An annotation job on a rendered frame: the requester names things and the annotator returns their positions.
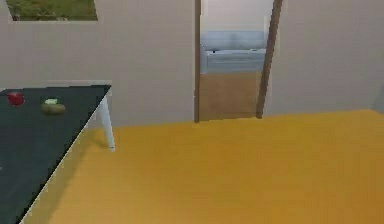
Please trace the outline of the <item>pale blue sofa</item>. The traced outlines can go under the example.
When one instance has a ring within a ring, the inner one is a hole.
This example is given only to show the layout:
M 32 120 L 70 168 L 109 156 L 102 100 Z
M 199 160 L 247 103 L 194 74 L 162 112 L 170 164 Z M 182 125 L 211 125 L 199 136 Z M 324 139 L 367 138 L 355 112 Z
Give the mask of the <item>pale blue sofa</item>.
M 263 31 L 202 32 L 200 73 L 261 72 L 266 46 Z

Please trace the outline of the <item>dark green top white table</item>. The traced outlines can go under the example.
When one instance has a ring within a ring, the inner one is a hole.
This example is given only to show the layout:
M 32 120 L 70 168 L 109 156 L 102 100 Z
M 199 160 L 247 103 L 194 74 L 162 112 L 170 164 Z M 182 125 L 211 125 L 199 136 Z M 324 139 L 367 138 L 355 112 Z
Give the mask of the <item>dark green top white table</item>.
M 21 88 L 25 102 L 9 103 L 0 91 L 0 224 L 21 224 L 59 164 L 96 112 L 111 150 L 115 149 L 107 94 L 111 86 Z M 66 106 L 60 115 L 46 115 L 49 98 Z

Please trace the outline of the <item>window with green view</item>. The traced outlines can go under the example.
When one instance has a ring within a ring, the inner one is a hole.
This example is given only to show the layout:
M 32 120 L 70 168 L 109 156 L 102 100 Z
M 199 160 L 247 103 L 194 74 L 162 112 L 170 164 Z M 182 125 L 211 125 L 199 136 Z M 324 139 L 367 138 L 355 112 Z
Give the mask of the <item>window with green view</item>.
M 97 21 L 94 0 L 4 0 L 14 21 Z

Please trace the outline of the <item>red apple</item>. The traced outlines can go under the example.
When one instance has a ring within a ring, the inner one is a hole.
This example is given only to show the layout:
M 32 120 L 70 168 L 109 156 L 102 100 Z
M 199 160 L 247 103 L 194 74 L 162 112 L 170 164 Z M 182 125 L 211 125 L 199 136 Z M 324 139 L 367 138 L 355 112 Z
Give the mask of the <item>red apple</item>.
M 25 102 L 24 94 L 20 92 L 11 92 L 7 94 L 8 101 L 13 106 L 20 106 Z

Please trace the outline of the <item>brown wooden door frame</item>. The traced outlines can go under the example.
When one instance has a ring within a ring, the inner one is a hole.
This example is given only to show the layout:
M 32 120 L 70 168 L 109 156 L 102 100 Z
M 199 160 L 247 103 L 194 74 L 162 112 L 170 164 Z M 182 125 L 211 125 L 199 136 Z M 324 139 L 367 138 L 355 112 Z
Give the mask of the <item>brown wooden door frame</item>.
M 259 93 L 256 101 L 254 115 L 257 119 L 262 119 L 264 107 L 266 103 L 266 95 L 268 93 L 268 82 L 273 62 L 275 43 L 280 22 L 280 14 L 283 6 L 283 0 L 273 0 L 272 13 L 269 23 L 269 34 L 267 38 L 266 56 L 263 64 L 261 81 L 259 85 Z M 201 75 L 201 59 L 200 59 L 200 24 L 201 24 L 201 0 L 193 0 L 193 32 L 194 32 L 194 92 L 193 92 L 193 122 L 200 121 L 200 75 Z

